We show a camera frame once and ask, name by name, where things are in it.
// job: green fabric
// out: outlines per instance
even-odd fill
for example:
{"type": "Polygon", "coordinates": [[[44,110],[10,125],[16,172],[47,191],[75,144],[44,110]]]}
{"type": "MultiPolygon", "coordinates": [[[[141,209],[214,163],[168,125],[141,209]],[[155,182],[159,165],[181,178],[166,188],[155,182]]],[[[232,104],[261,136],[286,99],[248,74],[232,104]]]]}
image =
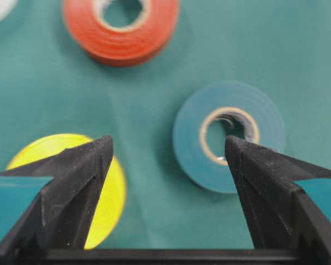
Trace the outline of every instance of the green fabric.
{"type": "Polygon", "coordinates": [[[315,178],[295,183],[304,189],[331,222],[331,179],[315,178]]]}
{"type": "Polygon", "coordinates": [[[52,177],[0,177],[0,242],[52,177]]]}
{"type": "Polygon", "coordinates": [[[43,136],[110,134],[128,195],[103,247],[251,248],[238,197],[194,185],[172,150],[185,100],[231,80],[275,103],[287,155],[331,169],[331,0],[182,0],[168,47],[132,68],[90,60],[60,0],[19,1],[0,23],[0,171],[43,136]]]}

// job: tape roll hole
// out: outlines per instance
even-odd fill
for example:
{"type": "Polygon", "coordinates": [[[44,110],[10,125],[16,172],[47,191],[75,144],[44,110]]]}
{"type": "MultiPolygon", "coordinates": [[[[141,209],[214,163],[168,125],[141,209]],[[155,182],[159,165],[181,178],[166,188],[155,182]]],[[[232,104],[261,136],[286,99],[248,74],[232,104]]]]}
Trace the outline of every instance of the tape roll hole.
{"type": "Polygon", "coordinates": [[[249,113],[236,107],[214,110],[201,125],[200,143],[208,158],[224,166],[228,165],[223,156],[225,139],[228,135],[256,144],[260,139],[258,125],[249,113]]]}
{"type": "Polygon", "coordinates": [[[146,20],[150,0],[94,0],[98,22],[112,31],[131,31],[146,20]]]}

